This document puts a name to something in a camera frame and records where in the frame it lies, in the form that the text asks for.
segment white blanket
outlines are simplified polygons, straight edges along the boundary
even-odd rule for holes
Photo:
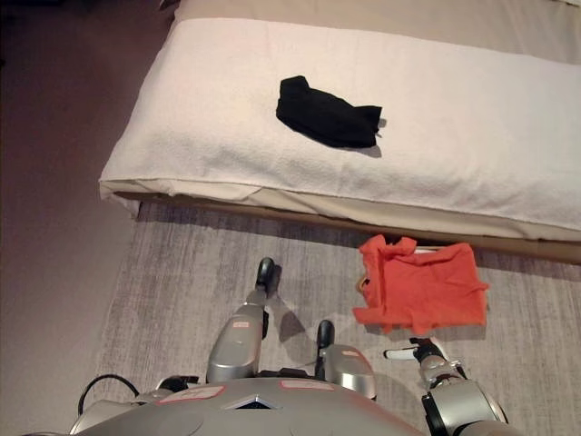
[[[383,106],[378,148],[275,117],[280,80]],[[101,177],[235,183],[581,230],[581,66],[359,30],[179,23]]]

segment sticker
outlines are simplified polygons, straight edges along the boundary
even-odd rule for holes
[[[159,400],[158,404],[165,404],[167,402],[176,401],[192,401],[192,400],[208,400],[209,398],[220,395],[226,386],[202,386],[201,388],[191,388],[185,391],[179,391],[168,395],[163,400]]]
[[[335,391],[333,386],[322,381],[312,380],[281,380],[282,389],[314,389],[315,391]]]

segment mattress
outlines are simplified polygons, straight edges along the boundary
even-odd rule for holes
[[[413,36],[424,41],[528,55],[530,59],[527,59],[532,65],[536,65],[536,60],[552,61],[559,66],[581,63],[579,10],[573,6],[546,1],[452,1],[437,5],[433,2],[375,0],[301,1],[292,4],[284,1],[256,0],[183,1],[176,12],[176,25],[172,32],[176,33],[176,29],[182,23],[204,18],[256,20]],[[574,70],[574,77],[578,77],[577,71],[578,69]],[[555,79],[556,76],[547,77],[548,81]],[[578,91],[575,84],[574,79],[571,88],[573,94]],[[533,171],[534,167],[532,165],[532,168],[525,168],[525,171]],[[577,220],[581,209],[578,207],[579,192],[576,191],[575,184],[570,183],[571,180],[579,180],[575,174],[572,177],[567,179],[568,184],[563,191],[569,197],[566,201],[569,208],[568,219],[564,221],[530,219],[530,215],[521,217],[518,214],[479,213],[478,210],[455,211],[453,207],[440,208],[431,204],[388,202],[385,199],[363,199],[360,196],[345,198],[337,193],[309,193],[277,186],[264,187],[251,184],[249,190],[246,183],[207,183],[171,176],[140,179],[119,177],[114,172],[105,171],[100,183],[103,197],[113,197],[115,192],[171,195],[185,193],[230,203],[319,213],[377,225],[444,233],[581,241],[578,226],[581,219]]]

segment orange cloth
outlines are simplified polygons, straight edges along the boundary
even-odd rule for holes
[[[486,324],[486,283],[478,280],[474,253],[457,243],[433,253],[415,253],[416,241],[387,245],[382,235],[361,245],[369,283],[369,306],[354,308],[358,322],[394,325],[423,334],[436,327]]]

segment bed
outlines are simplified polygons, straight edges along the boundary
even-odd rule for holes
[[[275,117],[281,79],[382,106],[377,146]],[[182,0],[100,192],[581,263],[581,9]]]

